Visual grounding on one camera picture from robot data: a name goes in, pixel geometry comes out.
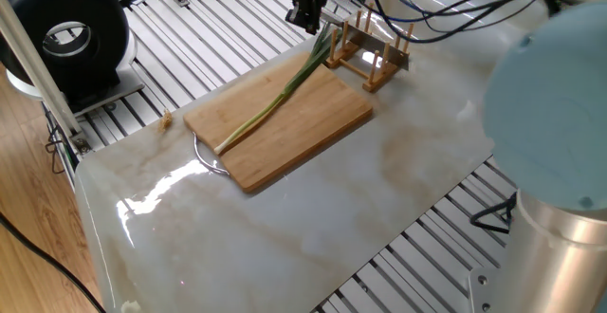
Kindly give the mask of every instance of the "metal slotted rail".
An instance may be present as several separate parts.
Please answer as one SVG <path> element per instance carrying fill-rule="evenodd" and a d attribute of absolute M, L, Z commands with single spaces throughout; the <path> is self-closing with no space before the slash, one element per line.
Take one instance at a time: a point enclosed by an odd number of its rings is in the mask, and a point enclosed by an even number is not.
<path fill-rule="evenodd" d="M 469 218 L 515 191 L 491 157 L 313 312 L 471 312 L 469 272 L 500 267 L 508 236 L 473 227 Z M 481 222 L 506 228 L 499 215 Z"/>

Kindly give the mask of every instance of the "wooden floor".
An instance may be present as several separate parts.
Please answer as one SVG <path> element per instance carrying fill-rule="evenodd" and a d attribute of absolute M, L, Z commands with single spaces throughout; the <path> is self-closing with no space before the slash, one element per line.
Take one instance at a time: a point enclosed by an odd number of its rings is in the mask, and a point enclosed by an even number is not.
<path fill-rule="evenodd" d="M 74 193 L 65 175 L 51 172 L 40 103 L 11 88 L 1 65 L 0 72 L 0 211 L 99 298 Z M 94 311 L 74 285 L 0 228 L 0 313 Z"/>

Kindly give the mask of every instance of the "white pole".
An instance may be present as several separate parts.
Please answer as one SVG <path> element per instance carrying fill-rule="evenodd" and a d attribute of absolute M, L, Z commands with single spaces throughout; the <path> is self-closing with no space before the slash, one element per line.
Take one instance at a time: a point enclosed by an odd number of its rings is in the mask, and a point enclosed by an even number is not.
<path fill-rule="evenodd" d="M 0 32 L 33 84 L 40 90 L 46 106 L 64 132 L 71 138 L 77 135 L 80 135 L 79 138 L 84 138 L 80 125 L 67 106 L 67 102 L 50 76 L 34 44 L 29 40 L 29 36 L 9 0 L 0 0 Z"/>

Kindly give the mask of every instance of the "small wood chip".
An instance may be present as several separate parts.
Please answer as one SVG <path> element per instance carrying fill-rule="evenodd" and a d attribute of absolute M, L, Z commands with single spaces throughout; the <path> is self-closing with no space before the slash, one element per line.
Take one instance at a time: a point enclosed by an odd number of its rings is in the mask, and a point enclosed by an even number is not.
<path fill-rule="evenodd" d="M 173 115 L 171 114 L 169 109 L 165 108 L 164 115 L 162 116 L 162 118 L 160 119 L 160 122 L 158 123 L 158 132 L 164 133 L 167 130 L 167 128 L 169 128 L 171 126 L 171 123 L 173 123 Z"/>

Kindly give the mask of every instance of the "metal handle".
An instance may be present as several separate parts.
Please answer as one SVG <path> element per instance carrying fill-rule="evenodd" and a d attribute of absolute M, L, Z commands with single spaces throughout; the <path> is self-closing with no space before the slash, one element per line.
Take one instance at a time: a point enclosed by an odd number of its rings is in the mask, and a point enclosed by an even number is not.
<path fill-rule="evenodd" d="M 198 153 L 198 137 L 196 136 L 195 132 L 192 132 L 192 133 L 193 133 L 193 149 L 196 152 L 196 157 L 198 157 L 198 161 L 200 161 L 203 165 L 205 165 L 206 168 L 208 168 L 209 170 L 211 170 L 217 174 L 230 176 L 230 172 L 212 166 L 209 162 L 205 161 L 202 158 L 202 156 L 200 156 L 200 154 Z"/>

